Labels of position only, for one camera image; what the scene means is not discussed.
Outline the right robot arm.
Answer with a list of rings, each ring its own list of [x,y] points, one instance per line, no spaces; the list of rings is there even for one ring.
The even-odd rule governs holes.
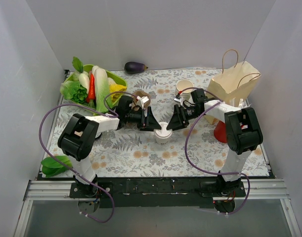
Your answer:
[[[205,196],[227,196],[241,187],[243,166],[252,151],[263,142],[263,135],[253,108],[233,107],[214,94],[207,97],[207,93],[208,91],[195,87],[191,92],[193,105],[186,108],[175,105],[167,129],[184,129],[191,119],[198,122],[204,115],[213,116],[225,124],[229,147],[225,164],[219,172],[213,174],[216,177],[214,181],[200,184],[200,192]]]

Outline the white plastic cup lid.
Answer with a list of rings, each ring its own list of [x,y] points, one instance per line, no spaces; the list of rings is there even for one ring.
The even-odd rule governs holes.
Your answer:
[[[171,129],[167,129],[167,122],[159,122],[159,125],[161,126],[161,128],[154,130],[155,136],[159,138],[168,138],[172,135],[173,131]]]

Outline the stack of white paper cups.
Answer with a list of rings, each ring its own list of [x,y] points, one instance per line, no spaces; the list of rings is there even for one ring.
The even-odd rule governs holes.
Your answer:
[[[185,91],[181,93],[180,97],[184,100],[189,100],[191,97],[191,92],[193,91],[193,89],[190,89],[191,87],[194,87],[194,84],[190,80],[182,79],[176,84],[175,95],[185,89]]]

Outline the white paper coffee cup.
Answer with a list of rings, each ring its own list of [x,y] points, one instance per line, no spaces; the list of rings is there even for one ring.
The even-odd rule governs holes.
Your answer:
[[[162,136],[158,133],[155,133],[155,139],[158,144],[166,144],[169,141],[170,137],[171,137],[171,134]]]

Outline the brown pulp cup carrier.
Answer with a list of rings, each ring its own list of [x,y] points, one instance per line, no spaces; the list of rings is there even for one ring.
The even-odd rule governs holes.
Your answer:
[[[133,93],[132,108],[137,111],[139,109],[147,109],[151,102],[151,96],[143,90],[137,90]]]

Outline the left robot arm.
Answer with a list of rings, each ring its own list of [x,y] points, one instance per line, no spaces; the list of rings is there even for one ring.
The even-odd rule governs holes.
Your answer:
[[[58,139],[58,147],[72,163],[77,189],[91,198],[98,193],[96,174],[89,154],[102,132],[119,130],[126,123],[135,123],[140,131],[160,130],[147,96],[122,96],[110,113],[99,116],[74,114]]]

